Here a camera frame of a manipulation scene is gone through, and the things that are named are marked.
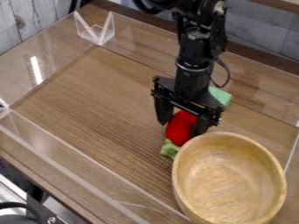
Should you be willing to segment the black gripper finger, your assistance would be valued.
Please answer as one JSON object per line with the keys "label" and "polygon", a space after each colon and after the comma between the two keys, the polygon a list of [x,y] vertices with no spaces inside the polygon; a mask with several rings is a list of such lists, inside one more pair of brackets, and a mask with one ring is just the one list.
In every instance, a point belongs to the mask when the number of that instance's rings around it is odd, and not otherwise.
{"label": "black gripper finger", "polygon": [[206,116],[200,117],[193,126],[192,136],[197,137],[197,136],[205,134],[212,125],[213,125],[213,122],[209,117],[206,117]]}
{"label": "black gripper finger", "polygon": [[158,122],[166,125],[174,116],[174,105],[163,98],[154,98],[154,106]]}

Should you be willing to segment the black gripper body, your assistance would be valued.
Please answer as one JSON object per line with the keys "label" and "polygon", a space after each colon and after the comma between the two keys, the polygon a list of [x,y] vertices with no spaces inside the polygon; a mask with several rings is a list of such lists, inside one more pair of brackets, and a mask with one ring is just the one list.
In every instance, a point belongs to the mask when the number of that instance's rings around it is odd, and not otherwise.
{"label": "black gripper body", "polygon": [[151,96],[166,99],[178,108],[198,118],[208,116],[212,119],[213,125],[218,126],[221,123],[221,114],[225,111],[225,105],[212,95],[208,88],[194,99],[189,99],[176,92],[174,78],[163,76],[155,76],[153,78],[154,88],[151,90]]}

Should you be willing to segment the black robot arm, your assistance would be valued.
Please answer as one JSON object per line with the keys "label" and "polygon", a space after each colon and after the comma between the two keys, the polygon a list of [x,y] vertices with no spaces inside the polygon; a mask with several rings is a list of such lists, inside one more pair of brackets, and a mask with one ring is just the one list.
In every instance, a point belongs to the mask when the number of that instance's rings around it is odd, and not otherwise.
{"label": "black robot arm", "polygon": [[141,11],[173,13],[177,23],[180,54],[177,75],[154,77],[153,97],[157,118],[168,124],[174,110],[196,116],[192,134],[197,137],[221,123],[225,104],[210,91],[214,66],[226,51],[228,0],[133,0]]}

